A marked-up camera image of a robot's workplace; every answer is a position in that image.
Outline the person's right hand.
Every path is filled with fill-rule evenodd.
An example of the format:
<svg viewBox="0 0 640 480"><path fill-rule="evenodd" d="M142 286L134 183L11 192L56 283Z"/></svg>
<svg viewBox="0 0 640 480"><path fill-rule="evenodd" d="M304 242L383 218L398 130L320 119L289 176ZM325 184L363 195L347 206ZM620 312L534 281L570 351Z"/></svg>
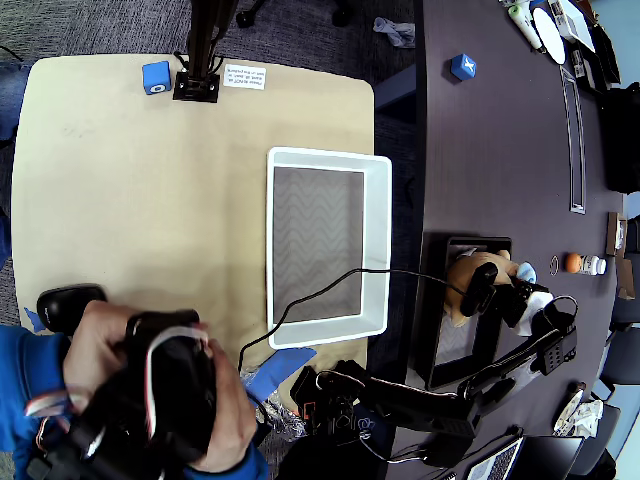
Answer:
<svg viewBox="0 0 640 480"><path fill-rule="evenodd" d="M196 471L217 474L240 464L256 433L255 408L225 351L208 342L216 375L216 416L206 454L190 464Z"/></svg>

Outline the person's left hand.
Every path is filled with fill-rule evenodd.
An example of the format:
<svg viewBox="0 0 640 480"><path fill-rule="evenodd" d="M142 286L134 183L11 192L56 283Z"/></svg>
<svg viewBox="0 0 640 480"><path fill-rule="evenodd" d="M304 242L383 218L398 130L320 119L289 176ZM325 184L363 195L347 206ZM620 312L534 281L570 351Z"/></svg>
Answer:
<svg viewBox="0 0 640 480"><path fill-rule="evenodd" d="M78 409L125 363L120 343L128 321L136 312L105 301L91 301L85 308L63 361L63 379Z"/></svg>

